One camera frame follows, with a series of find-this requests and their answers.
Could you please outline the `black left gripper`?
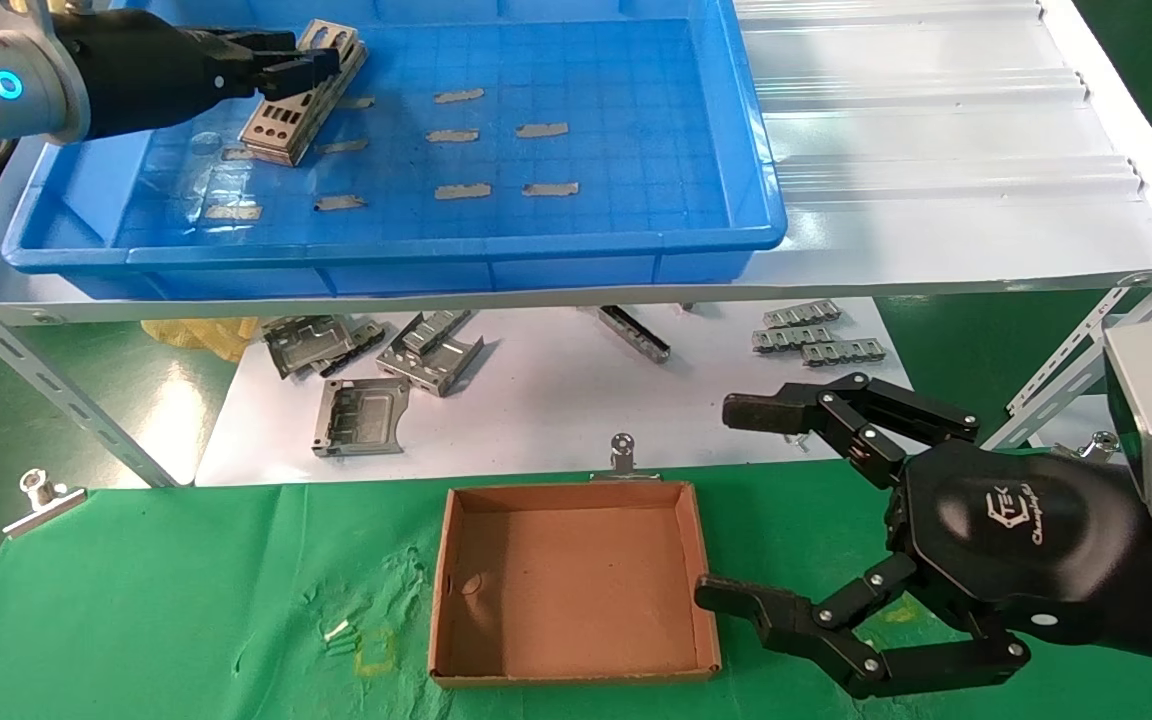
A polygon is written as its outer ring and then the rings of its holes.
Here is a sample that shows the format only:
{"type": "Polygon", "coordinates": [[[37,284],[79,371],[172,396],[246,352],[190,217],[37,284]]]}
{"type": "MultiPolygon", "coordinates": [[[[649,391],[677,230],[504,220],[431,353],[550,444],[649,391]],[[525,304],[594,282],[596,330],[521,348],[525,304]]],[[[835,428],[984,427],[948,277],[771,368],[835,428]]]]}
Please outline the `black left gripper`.
{"type": "Polygon", "coordinates": [[[56,37],[86,90],[90,137],[179,126],[253,88],[283,100],[340,73],[335,47],[300,51],[288,31],[173,26],[150,12],[59,13],[56,37]]]}

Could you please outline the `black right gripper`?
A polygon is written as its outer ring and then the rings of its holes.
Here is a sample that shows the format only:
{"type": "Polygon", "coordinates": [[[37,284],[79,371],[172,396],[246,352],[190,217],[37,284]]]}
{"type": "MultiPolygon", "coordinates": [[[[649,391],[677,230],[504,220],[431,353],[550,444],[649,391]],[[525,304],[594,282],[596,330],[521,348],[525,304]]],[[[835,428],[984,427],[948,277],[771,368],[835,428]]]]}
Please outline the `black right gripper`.
{"type": "Polygon", "coordinates": [[[979,433],[972,414],[863,373],[786,382],[767,396],[732,393],[722,420],[817,434],[876,488],[893,488],[888,547],[901,553],[826,600],[696,579],[696,606],[749,621],[764,650],[813,662],[869,700],[1000,685],[1030,660],[1011,632],[1053,644],[1111,638],[1119,575],[1146,536],[1126,468],[982,450],[969,445],[979,433]],[[934,447],[910,458],[890,433],[934,447]],[[858,638],[864,621],[905,593],[968,639],[879,650],[858,638]]]}

